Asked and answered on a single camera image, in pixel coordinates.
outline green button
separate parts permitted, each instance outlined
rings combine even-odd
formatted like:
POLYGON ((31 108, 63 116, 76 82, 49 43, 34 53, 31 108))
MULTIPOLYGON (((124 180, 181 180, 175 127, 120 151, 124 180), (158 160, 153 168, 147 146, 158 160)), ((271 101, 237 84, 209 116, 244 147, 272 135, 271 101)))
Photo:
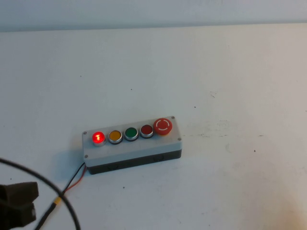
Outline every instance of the green button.
POLYGON ((129 138, 135 137, 137 135, 138 131, 135 128, 127 128, 126 129, 126 136, 129 138))

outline dark red button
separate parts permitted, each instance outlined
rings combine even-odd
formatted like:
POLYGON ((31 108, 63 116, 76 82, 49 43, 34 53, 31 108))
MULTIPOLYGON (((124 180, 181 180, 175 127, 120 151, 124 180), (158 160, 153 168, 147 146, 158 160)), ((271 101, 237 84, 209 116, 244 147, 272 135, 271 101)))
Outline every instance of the dark red button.
POLYGON ((144 125, 141 128, 140 135, 142 138, 151 138, 154 135, 153 127, 150 125, 144 125))
POLYGON ((166 135, 168 134, 172 128, 172 122, 166 118, 159 118, 153 124, 154 131, 159 135, 166 135))

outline black object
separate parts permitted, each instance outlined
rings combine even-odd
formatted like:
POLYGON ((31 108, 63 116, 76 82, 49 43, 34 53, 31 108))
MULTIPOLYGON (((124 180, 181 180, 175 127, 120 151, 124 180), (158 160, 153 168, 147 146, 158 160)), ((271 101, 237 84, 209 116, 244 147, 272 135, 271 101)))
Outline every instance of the black object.
POLYGON ((181 157, 181 150, 177 150, 173 152, 155 154, 151 156, 139 157, 139 158, 129 159, 125 161, 118 161, 115 163, 87 167, 87 169, 90 172, 90 174, 104 173, 104 172, 108 172, 112 170, 125 169, 129 167, 143 165, 143 164, 150 164, 150 163, 155 163, 159 161, 177 159, 180 157, 181 157))
MULTIPOLYGON (((78 172, 80 171, 80 169, 82 168, 82 166, 84 166, 85 163, 83 163, 77 170, 77 172, 72 176, 71 180, 68 182, 68 184, 66 185, 66 187, 63 189, 62 194, 65 194, 65 190, 68 189, 69 185, 72 183, 73 179, 76 177, 76 175, 78 174, 78 172)), ((43 216, 41 217, 41 219, 39 220, 35 230, 39 230, 41 229, 41 227, 44 225, 45 221, 47 220, 48 216, 52 213, 52 211, 56 208, 57 204, 55 202, 53 202, 50 207, 47 209, 47 211, 43 214, 43 216)))
POLYGON ((36 182, 0 185, 0 229, 24 227, 36 220, 33 201, 37 197, 36 182))
POLYGON ((24 171, 24 172, 36 177, 37 179, 41 180, 42 182, 47 184, 49 187, 51 187, 58 194, 58 196, 63 200, 63 202, 66 204, 66 206, 67 206, 67 208, 68 208, 68 210, 71 214, 71 217, 73 219, 73 222, 75 224, 76 230, 81 229, 78 217, 77 217, 75 211, 73 210, 73 207, 71 206, 70 202, 68 201, 68 199, 65 196, 62 195, 62 192, 58 189, 58 187, 56 187, 50 180, 48 180, 46 177, 40 175, 39 173, 37 173, 37 172, 27 168, 27 167, 24 167, 20 164, 17 164, 15 162, 8 161, 8 160, 5 160, 3 158, 0 158, 0 163, 6 164, 6 165, 9 165, 13 168, 24 171))

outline black wire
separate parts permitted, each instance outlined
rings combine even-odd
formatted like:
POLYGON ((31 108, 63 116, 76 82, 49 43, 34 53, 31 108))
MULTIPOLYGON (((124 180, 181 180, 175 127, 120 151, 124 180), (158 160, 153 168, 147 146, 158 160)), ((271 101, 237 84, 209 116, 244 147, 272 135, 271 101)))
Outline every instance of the black wire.
POLYGON ((47 184, 49 187, 51 187, 59 195, 59 197, 63 200, 63 202, 66 204, 69 212, 71 213, 71 217, 72 217, 73 222, 76 226, 76 230, 81 230, 80 223, 78 221, 77 215, 76 215, 75 211, 73 210, 73 207, 71 206, 70 202, 68 201, 68 199, 64 195, 62 195, 62 192, 50 180, 48 180, 46 177, 40 175, 39 173, 37 173, 37 172, 27 168, 27 167, 24 167, 20 164, 17 164, 15 162, 8 161, 8 160, 5 160, 3 158, 0 158, 0 163, 3 163, 3 164, 6 164, 6 165, 9 165, 11 167, 14 167, 16 169, 22 170, 22 171, 36 177, 37 179, 41 180, 42 182, 47 184))
MULTIPOLYGON (((76 175, 78 174, 78 172, 80 171, 80 169, 82 168, 82 166, 84 166, 85 163, 83 163, 77 170, 77 172, 72 176, 71 180, 68 182, 67 186, 64 188, 64 190, 62 191, 62 194, 65 194, 65 190, 68 189, 68 187, 70 186, 70 184, 72 183, 73 179, 76 177, 76 175)), ((52 204, 50 205, 50 207, 47 209, 47 211, 43 214, 43 216, 41 217, 41 219, 39 220, 36 228, 34 230, 39 230, 41 229, 41 227, 44 225, 45 221, 47 220, 48 216, 52 213, 52 211, 56 208, 57 204, 52 202, 52 204)))
POLYGON ((78 172, 80 171, 80 169, 82 168, 82 166, 84 166, 85 163, 83 163, 77 170, 77 172, 74 174, 74 176, 72 176, 71 180, 68 182, 67 186, 64 188, 64 190, 62 191, 62 193, 65 193, 65 190, 68 189, 69 185, 72 183, 73 179, 76 177, 76 175, 78 174, 78 172))

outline push button control box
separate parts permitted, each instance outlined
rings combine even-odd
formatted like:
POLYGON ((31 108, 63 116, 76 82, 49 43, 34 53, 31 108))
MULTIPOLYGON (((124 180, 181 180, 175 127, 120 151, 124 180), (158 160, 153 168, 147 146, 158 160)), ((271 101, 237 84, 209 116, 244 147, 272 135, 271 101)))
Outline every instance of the push button control box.
POLYGON ((174 116, 84 131, 83 156, 90 174, 181 157, 174 116))

